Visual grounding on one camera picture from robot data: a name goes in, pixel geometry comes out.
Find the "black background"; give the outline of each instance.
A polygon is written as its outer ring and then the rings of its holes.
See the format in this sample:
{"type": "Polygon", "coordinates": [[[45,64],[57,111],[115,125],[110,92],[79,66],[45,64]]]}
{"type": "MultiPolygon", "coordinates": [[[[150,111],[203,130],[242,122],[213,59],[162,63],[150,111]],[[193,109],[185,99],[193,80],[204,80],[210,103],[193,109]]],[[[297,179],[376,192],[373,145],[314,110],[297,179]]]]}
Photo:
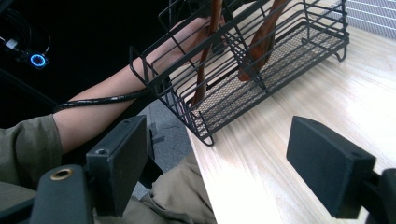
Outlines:
{"type": "MultiPolygon", "coordinates": [[[[15,0],[9,8],[33,24],[42,43],[50,34],[49,63],[36,70],[16,62],[2,46],[0,68],[7,76],[0,74],[0,128],[47,115],[54,103],[120,70],[129,63],[130,46],[141,52],[164,35],[157,17],[167,6],[168,1],[158,0],[15,0]]],[[[0,30],[3,38],[13,35],[12,29],[0,30]]]]}

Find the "olive green sleeve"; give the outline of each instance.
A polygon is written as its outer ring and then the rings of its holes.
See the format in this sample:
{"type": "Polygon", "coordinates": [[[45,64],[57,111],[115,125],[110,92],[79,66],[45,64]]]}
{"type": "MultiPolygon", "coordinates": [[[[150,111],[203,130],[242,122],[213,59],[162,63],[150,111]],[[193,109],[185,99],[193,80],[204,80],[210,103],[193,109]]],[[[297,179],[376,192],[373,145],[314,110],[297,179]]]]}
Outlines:
{"type": "Polygon", "coordinates": [[[0,129],[0,181],[35,189],[40,176],[61,165],[62,146],[52,115],[0,129]]]}

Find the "person's arm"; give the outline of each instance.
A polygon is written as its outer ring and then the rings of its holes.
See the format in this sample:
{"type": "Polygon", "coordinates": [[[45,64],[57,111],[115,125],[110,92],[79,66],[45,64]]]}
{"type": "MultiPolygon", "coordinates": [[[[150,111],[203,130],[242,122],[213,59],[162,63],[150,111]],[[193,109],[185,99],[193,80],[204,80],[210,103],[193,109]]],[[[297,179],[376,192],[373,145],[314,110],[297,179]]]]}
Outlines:
{"type": "MultiPolygon", "coordinates": [[[[205,37],[205,29],[199,33],[191,35],[203,25],[208,25],[209,18],[196,19],[176,34],[176,39],[183,42],[186,51],[200,43],[205,37]]],[[[148,63],[160,58],[166,53],[166,57],[155,63],[155,70],[161,72],[169,64],[173,63],[182,53],[171,50],[175,46],[173,41],[167,41],[152,51],[147,57],[148,63]]],[[[143,75],[143,64],[140,59],[133,61],[133,66],[138,74],[143,75]]],[[[122,68],[119,72],[109,77],[105,81],[81,92],[71,99],[83,100],[92,98],[103,98],[109,96],[119,96],[145,88],[144,84],[131,71],[129,65],[122,68]]],[[[134,100],[109,105],[89,105],[73,107],[61,110],[53,115],[58,133],[61,139],[63,152],[69,152],[76,147],[94,138],[110,125],[134,100]]]]}

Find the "blue led light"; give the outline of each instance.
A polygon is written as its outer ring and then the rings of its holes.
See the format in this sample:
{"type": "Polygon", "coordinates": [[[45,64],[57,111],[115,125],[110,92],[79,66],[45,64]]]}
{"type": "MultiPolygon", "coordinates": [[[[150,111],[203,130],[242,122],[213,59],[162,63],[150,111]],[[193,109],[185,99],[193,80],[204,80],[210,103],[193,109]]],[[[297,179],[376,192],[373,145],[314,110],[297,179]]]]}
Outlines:
{"type": "Polygon", "coordinates": [[[46,59],[40,54],[34,54],[30,57],[30,62],[34,66],[41,67],[46,64],[46,59]]]}

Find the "metal mesh basket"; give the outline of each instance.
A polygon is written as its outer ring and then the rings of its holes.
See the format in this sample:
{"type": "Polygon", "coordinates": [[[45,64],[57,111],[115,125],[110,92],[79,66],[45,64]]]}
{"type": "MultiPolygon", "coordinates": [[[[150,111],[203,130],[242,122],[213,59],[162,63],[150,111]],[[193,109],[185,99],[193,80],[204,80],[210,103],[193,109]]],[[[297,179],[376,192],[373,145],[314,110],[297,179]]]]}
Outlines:
{"type": "MultiPolygon", "coordinates": [[[[182,1],[176,1],[163,15],[177,11],[182,1]]],[[[274,92],[316,64],[335,55],[341,62],[347,55],[349,43],[345,1],[335,6],[323,6],[319,0],[289,1],[274,30],[275,45],[267,54],[269,61],[260,70],[243,65],[251,80],[240,81],[238,71],[242,58],[249,54],[249,44],[258,27],[268,18],[272,1],[258,0],[248,4],[223,1],[222,15],[226,22],[200,45],[185,51],[174,38],[176,32],[199,16],[205,15],[210,1],[203,2],[177,27],[138,55],[148,68],[137,74],[145,85],[206,145],[214,144],[212,134],[238,118],[274,92]],[[155,62],[147,63],[147,56],[161,43],[172,40],[184,56],[159,73],[155,62]],[[192,58],[212,45],[204,62],[192,58]],[[197,85],[197,71],[205,67],[205,82],[197,85]],[[191,97],[200,85],[206,85],[205,98],[191,105],[191,97]]]]}

